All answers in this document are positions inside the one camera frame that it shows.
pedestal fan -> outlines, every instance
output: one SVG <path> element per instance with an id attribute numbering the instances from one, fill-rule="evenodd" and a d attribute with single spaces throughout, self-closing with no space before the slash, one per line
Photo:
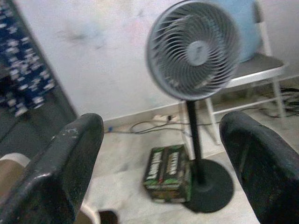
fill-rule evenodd
<path id="1" fill-rule="evenodd" d="M 147 45 L 147 63 L 156 84 L 186 101 L 195 154 L 191 200 L 194 212 L 223 208 L 233 182 L 218 163 L 201 158 L 195 101 L 212 96 L 234 75 L 239 37 L 233 20 L 221 8 L 200 0 L 182 1 L 160 15 Z"/>

round fan base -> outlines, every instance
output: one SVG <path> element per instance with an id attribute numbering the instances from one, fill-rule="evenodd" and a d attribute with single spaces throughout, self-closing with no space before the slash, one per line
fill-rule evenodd
<path id="1" fill-rule="evenodd" d="M 215 212 L 226 206 L 234 193 L 233 180 L 220 164 L 202 160 L 206 181 L 199 184 L 196 176 L 192 177 L 192 192 L 189 202 L 183 203 L 193 212 Z"/>

cardboard box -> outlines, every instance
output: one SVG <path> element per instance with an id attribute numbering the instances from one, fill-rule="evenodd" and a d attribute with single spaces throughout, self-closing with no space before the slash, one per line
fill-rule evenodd
<path id="1" fill-rule="evenodd" d="M 155 202 L 189 201 L 191 172 L 184 145 L 153 148 L 143 185 Z"/>

blue patterned cloth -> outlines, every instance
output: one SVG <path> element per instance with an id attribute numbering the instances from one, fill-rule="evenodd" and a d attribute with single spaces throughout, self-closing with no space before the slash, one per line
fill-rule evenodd
<path id="1" fill-rule="evenodd" d="M 0 0 L 0 60 L 9 73 L 0 76 L 0 105 L 16 117 L 42 106 L 45 93 L 55 87 L 17 18 L 7 1 Z"/>

baseboard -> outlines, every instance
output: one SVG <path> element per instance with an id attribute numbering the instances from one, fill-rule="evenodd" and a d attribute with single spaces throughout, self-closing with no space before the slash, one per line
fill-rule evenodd
<path id="1" fill-rule="evenodd" d="M 119 127 L 123 125 L 138 123 L 145 120 L 152 119 L 155 115 L 172 115 L 178 113 L 179 102 L 167 106 L 153 108 L 151 110 L 133 113 L 125 116 L 121 116 L 114 119 L 104 120 L 105 130 L 109 127 Z"/>

